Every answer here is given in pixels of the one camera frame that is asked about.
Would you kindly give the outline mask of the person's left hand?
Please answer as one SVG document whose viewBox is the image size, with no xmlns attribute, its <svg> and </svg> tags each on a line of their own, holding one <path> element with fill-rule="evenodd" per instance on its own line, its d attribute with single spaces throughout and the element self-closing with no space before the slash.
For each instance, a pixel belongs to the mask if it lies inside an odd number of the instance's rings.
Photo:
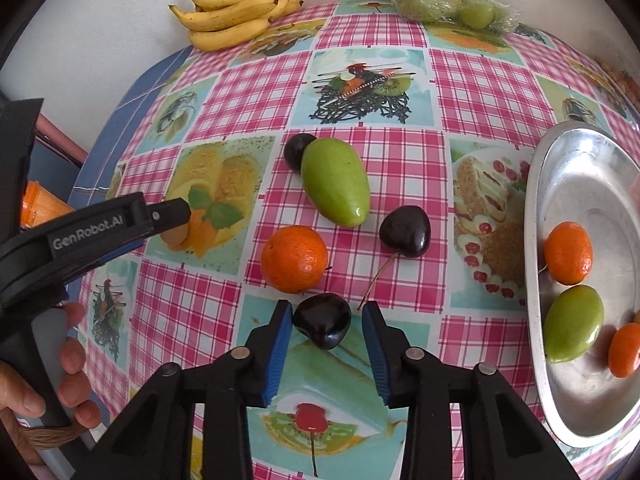
<svg viewBox="0 0 640 480">
<path fill-rule="evenodd" d="M 76 339 L 68 338 L 63 344 L 60 360 L 65 375 L 58 387 L 58 400 L 66 408 L 74 410 L 80 426 L 96 428 L 101 423 L 101 413 L 90 400 L 91 386 L 84 372 L 84 347 Z M 16 416 L 39 417 L 45 408 L 43 398 L 12 367 L 1 363 L 1 422 L 25 462 L 32 466 L 41 466 L 43 461 L 21 435 L 21 425 Z"/>
</svg>

